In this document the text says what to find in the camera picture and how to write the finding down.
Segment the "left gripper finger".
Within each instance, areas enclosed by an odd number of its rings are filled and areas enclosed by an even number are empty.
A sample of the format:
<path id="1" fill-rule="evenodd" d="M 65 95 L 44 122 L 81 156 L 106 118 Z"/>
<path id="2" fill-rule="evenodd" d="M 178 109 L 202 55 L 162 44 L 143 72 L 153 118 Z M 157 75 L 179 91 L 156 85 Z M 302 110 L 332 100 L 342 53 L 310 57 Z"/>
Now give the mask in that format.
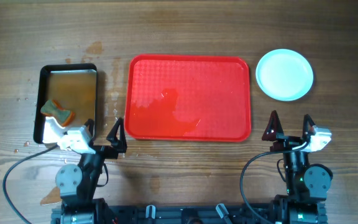
<path id="1" fill-rule="evenodd" d="M 118 118 L 114 126 L 106 136 L 111 146 L 126 146 L 126 135 L 124 132 L 124 119 Z"/>
<path id="2" fill-rule="evenodd" d="M 85 123 L 85 126 L 88 128 L 90 136 L 93 137 L 94 136 L 94 120 L 88 119 Z"/>

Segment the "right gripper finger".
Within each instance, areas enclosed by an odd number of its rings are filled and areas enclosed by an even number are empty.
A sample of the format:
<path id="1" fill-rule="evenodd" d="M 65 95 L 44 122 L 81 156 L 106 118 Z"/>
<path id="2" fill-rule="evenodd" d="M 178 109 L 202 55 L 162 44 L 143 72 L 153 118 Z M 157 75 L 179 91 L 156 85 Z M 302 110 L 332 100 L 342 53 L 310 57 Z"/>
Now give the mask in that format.
<path id="1" fill-rule="evenodd" d="M 279 139 L 283 139 L 283 136 L 284 136 L 284 132 L 282 129 L 280 119 L 278 117 L 278 113 L 276 110 L 273 110 L 270 114 L 268 125 L 264 131 L 262 140 L 278 141 Z"/>
<path id="2" fill-rule="evenodd" d="M 305 114 L 303 117 L 303 130 L 302 130 L 302 138 L 306 139 L 307 135 L 311 132 L 311 128 L 315 125 L 309 114 Z"/>

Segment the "orange green sponge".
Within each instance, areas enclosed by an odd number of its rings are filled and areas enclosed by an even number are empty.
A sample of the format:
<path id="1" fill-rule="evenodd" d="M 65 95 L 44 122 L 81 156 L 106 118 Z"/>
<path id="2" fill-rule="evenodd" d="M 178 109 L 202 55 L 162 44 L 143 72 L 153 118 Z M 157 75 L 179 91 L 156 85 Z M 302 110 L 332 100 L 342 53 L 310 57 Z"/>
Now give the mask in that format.
<path id="1" fill-rule="evenodd" d="M 62 127 L 68 126 L 75 117 L 74 112 L 62 108 L 56 100 L 48 100 L 40 112 L 46 117 L 53 117 Z"/>

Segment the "white plate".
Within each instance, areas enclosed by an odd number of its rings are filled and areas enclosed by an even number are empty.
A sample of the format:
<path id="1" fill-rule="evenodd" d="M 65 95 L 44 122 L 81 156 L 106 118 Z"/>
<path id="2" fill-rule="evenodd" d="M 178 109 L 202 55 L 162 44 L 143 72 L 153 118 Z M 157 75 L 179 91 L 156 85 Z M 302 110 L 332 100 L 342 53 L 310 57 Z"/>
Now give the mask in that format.
<path id="1" fill-rule="evenodd" d="M 314 73 L 309 61 L 298 52 L 276 49 L 259 60 L 255 78 L 267 96 L 278 101 L 295 101 L 311 90 Z"/>

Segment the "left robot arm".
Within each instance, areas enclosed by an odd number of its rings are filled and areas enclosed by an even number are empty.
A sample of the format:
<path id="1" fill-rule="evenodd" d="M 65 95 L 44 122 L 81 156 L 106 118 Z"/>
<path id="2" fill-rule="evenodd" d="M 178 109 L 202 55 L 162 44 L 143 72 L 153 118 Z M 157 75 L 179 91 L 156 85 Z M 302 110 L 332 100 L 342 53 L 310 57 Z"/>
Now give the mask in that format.
<path id="1" fill-rule="evenodd" d="M 105 160 L 117 159 L 127 150 L 124 120 L 118 118 L 107 135 L 109 146 L 94 144 L 93 128 L 94 121 L 89 119 L 84 125 L 67 130 L 58 142 L 60 148 L 70 149 L 81 157 L 77 165 L 65 165 L 55 176 L 62 206 L 52 211 L 52 224 L 117 223 L 117 216 L 105 199 L 95 199 L 94 193 L 103 186 L 98 180 L 108 171 Z"/>

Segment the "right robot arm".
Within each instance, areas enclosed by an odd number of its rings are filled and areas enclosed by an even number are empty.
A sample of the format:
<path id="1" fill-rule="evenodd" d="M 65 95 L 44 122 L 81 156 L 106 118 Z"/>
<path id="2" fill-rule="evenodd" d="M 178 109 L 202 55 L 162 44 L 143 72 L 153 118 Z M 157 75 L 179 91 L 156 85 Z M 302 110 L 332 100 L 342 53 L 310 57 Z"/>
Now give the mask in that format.
<path id="1" fill-rule="evenodd" d="M 328 128 L 317 126 L 306 114 L 302 136 L 286 136 L 276 111 L 272 111 L 263 141 L 271 141 L 270 152 L 282 154 L 286 195 L 276 195 L 268 208 L 273 223 L 327 223 L 324 201 L 333 179 L 332 171 L 322 164 L 310 164 L 308 156 L 331 141 Z"/>

